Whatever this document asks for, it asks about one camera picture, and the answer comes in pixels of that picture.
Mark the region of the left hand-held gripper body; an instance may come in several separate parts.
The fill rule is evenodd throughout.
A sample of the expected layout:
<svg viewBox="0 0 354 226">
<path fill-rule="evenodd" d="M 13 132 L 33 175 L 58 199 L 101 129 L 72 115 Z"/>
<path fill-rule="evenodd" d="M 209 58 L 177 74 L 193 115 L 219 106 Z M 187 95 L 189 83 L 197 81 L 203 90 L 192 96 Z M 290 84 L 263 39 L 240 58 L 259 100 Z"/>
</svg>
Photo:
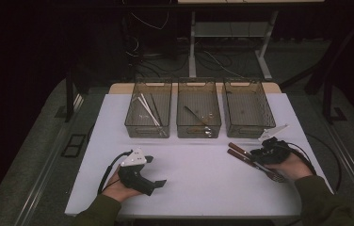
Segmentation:
<svg viewBox="0 0 354 226">
<path fill-rule="evenodd" d="M 144 152 L 140 148 L 136 148 L 121 161 L 118 175 L 126 187 L 151 196 L 156 189 L 154 182 L 144 178 L 140 174 L 146 164 Z"/>
</svg>

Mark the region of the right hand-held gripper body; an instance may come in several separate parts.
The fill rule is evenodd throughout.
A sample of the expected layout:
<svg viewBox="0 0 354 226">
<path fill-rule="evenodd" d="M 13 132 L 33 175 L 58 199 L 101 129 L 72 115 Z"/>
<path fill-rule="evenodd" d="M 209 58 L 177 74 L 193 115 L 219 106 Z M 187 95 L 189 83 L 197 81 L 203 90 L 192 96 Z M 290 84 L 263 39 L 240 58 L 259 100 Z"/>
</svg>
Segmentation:
<svg viewBox="0 0 354 226">
<path fill-rule="evenodd" d="M 262 156 L 270 157 L 272 159 L 271 164 L 280 164 L 289 155 L 289 152 L 286 151 L 287 145 L 277 139 L 277 135 L 288 127 L 289 125 L 285 124 L 274 128 L 265 129 L 258 138 L 258 140 L 262 143 L 262 148 L 265 150 L 265 154 Z"/>
</svg>

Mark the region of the wooden-handled metal fork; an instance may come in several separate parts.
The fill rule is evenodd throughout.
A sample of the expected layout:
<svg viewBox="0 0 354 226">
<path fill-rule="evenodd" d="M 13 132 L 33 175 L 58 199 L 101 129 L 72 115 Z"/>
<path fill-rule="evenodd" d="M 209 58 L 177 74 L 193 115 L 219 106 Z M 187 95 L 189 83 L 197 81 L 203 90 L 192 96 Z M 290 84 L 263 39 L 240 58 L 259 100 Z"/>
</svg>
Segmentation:
<svg viewBox="0 0 354 226">
<path fill-rule="evenodd" d="M 229 153 L 230 155 L 234 156 L 235 158 L 239 159 L 240 161 L 246 163 L 247 165 L 263 172 L 270 180 L 274 181 L 274 182 L 277 182 L 277 183 L 285 183 L 286 182 L 286 179 L 281 176 L 280 174 L 278 173 L 275 173 L 275 172 L 271 172 L 269 170 L 266 170 L 266 169 L 262 169 L 260 168 L 259 166 L 255 165 L 254 163 L 250 162 L 246 157 L 244 157 L 242 154 L 232 150 L 232 149 L 229 149 L 227 151 L 227 153 Z"/>
</svg>

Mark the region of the smoky clear plastic bin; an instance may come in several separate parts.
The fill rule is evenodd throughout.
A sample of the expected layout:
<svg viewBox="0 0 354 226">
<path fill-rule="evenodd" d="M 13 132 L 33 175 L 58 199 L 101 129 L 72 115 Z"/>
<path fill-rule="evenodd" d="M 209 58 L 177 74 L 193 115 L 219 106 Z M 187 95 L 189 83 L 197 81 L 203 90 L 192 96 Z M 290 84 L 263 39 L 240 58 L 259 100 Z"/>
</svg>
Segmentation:
<svg viewBox="0 0 354 226">
<path fill-rule="evenodd" d="M 198 116 L 208 119 L 212 136 L 204 133 L 188 133 L 189 127 L 200 123 L 184 109 L 191 108 Z M 177 93 L 177 134 L 179 138 L 217 138 L 221 127 L 221 117 L 217 98 L 216 81 L 211 78 L 180 78 Z"/>
<path fill-rule="evenodd" d="M 276 126 L 261 80 L 225 78 L 222 97 L 228 137 L 259 138 Z"/>
<path fill-rule="evenodd" d="M 167 137 L 162 137 L 159 127 L 138 100 L 143 93 L 153 114 L 157 118 L 150 93 L 157 104 Z M 138 78 L 134 84 L 128 112 L 124 125 L 129 137 L 137 138 L 168 138 L 170 126 L 172 79 L 171 78 Z"/>
</svg>

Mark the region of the white chopstick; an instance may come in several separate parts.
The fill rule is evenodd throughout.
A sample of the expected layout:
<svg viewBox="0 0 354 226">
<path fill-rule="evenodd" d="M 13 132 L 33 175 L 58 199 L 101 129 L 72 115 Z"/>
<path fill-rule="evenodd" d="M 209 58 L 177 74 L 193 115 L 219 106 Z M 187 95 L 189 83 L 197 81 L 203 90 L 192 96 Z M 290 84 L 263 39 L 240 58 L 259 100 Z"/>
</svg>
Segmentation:
<svg viewBox="0 0 354 226">
<path fill-rule="evenodd" d="M 149 105 L 146 103 L 146 101 L 142 98 L 142 97 L 138 97 L 138 100 L 140 101 L 140 103 L 142 104 L 142 106 L 145 108 L 145 110 L 147 111 L 147 113 L 150 115 L 150 117 L 153 120 L 153 123 L 155 126 L 160 126 L 159 122 L 157 121 L 157 119 L 154 117 L 151 109 L 149 108 Z"/>
<path fill-rule="evenodd" d="M 145 110 L 147 111 L 147 113 L 151 116 L 153 123 L 155 126 L 161 126 L 160 121 L 155 117 L 155 115 L 153 114 L 152 109 L 150 108 L 150 105 L 148 104 L 145 96 L 143 93 L 139 94 L 140 96 L 138 97 L 138 100 L 141 102 L 142 106 L 145 108 Z"/>
</svg>

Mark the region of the metal spoon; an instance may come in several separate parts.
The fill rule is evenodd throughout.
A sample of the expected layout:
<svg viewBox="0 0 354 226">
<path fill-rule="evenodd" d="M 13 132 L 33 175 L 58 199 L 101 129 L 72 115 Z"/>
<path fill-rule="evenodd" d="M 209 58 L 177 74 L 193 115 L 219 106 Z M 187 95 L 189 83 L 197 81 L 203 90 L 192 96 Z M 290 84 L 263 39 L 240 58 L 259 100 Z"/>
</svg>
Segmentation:
<svg viewBox="0 0 354 226">
<path fill-rule="evenodd" d="M 188 106 L 184 106 L 184 109 L 187 110 L 189 113 L 191 113 L 203 126 L 204 126 L 204 133 L 208 136 L 211 137 L 212 136 L 212 130 L 211 128 L 203 121 L 202 118 L 200 118 L 191 108 L 189 108 Z"/>
</svg>

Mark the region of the person's left hand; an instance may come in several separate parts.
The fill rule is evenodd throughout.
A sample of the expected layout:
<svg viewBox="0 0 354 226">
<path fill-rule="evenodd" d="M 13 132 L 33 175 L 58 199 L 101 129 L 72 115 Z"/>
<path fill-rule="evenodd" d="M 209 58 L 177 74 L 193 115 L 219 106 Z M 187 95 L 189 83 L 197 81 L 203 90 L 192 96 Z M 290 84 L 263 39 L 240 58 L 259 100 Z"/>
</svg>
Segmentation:
<svg viewBox="0 0 354 226">
<path fill-rule="evenodd" d="M 119 168 L 116 169 L 116 171 L 108 180 L 105 188 L 102 191 L 102 194 L 118 202 L 124 202 L 132 197 L 140 195 L 139 191 L 126 187 L 121 182 L 118 172 Z"/>
</svg>

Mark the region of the person's right hand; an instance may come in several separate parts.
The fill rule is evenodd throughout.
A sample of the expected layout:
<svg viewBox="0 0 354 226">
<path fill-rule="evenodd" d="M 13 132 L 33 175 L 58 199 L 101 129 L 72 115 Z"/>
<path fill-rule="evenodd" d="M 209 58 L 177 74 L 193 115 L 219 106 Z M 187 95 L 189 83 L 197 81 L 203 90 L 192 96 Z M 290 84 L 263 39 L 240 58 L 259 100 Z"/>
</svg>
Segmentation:
<svg viewBox="0 0 354 226">
<path fill-rule="evenodd" d="M 268 167 L 280 171 L 294 181 L 313 175 L 308 166 L 293 153 L 291 153 L 282 163 L 269 165 Z"/>
</svg>

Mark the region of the black metal stand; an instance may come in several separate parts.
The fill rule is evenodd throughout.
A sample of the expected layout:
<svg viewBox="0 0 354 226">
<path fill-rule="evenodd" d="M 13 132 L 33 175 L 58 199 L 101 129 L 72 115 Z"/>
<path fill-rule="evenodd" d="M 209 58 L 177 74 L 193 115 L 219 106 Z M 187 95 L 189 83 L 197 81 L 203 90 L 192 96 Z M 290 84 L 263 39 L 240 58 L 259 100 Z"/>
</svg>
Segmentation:
<svg viewBox="0 0 354 226">
<path fill-rule="evenodd" d="M 72 70 L 66 72 L 65 87 L 66 104 L 57 110 L 55 117 L 63 119 L 65 122 L 69 122 L 74 113 L 74 84 L 72 80 Z"/>
<path fill-rule="evenodd" d="M 326 80 L 324 83 L 322 114 L 329 124 L 333 124 L 335 121 L 346 121 L 346 116 L 339 107 L 331 107 L 332 87 L 332 82 Z"/>
</svg>

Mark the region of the white metal desk frame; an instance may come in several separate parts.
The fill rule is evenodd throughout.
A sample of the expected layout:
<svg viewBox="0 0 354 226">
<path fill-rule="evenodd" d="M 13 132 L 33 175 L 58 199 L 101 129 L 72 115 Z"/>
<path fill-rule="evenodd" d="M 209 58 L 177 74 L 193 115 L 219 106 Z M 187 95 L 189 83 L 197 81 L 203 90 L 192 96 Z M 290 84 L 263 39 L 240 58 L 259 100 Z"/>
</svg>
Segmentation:
<svg viewBox="0 0 354 226">
<path fill-rule="evenodd" d="M 306 5 L 316 6 L 322 4 L 325 0 L 177 0 L 180 7 L 189 7 L 190 18 L 190 40 L 188 67 L 189 76 L 197 76 L 195 40 L 196 38 L 214 38 L 214 37 L 244 37 L 244 38 L 262 38 L 262 45 L 254 50 L 257 62 L 261 69 L 264 79 L 270 80 L 272 75 L 268 69 L 265 60 L 267 46 L 271 40 L 275 23 L 279 13 L 284 8 L 304 7 Z M 200 9 L 227 9 L 227 10 L 248 10 L 255 12 L 258 10 L 268 12 L 269 16 L 265 20 L 255 22 L 212 22 L 201 23 L 196 20 L 196 13 Z"/>
</svg>

